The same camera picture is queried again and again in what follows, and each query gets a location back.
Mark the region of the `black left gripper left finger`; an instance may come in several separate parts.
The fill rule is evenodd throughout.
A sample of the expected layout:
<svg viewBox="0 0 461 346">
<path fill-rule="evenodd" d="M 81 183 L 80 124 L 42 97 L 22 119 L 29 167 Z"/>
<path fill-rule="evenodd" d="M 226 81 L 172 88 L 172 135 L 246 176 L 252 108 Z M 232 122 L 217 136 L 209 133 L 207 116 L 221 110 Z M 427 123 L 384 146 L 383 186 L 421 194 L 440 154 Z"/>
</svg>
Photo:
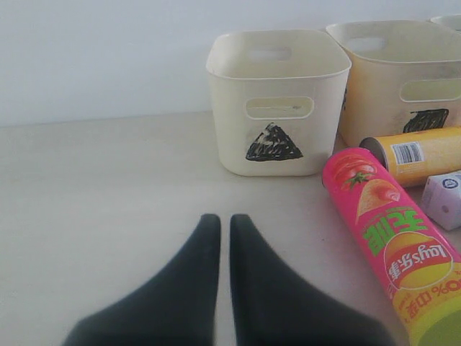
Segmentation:
<svg viewBox="0 0 461 346">
<path fill-rule="evenodd" d="M 92 314 L 65 345 L 213 345 L 220 218 L 204 214 L 176 255 L 147 283 Z"/>
</svg>

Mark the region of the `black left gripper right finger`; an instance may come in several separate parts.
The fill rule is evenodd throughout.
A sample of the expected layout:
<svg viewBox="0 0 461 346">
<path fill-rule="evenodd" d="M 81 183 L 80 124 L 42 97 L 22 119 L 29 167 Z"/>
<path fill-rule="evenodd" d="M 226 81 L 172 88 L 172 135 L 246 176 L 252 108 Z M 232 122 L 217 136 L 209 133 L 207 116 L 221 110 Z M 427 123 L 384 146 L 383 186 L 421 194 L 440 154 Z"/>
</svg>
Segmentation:
<svg viewBox="0 0 461 346">
<path fill-rule="evenodd" d="M 238 345 L 391 345 L 384 326 L 300 277 L 250 216 L 230 219 L 230 291 Z"/>
</svg>

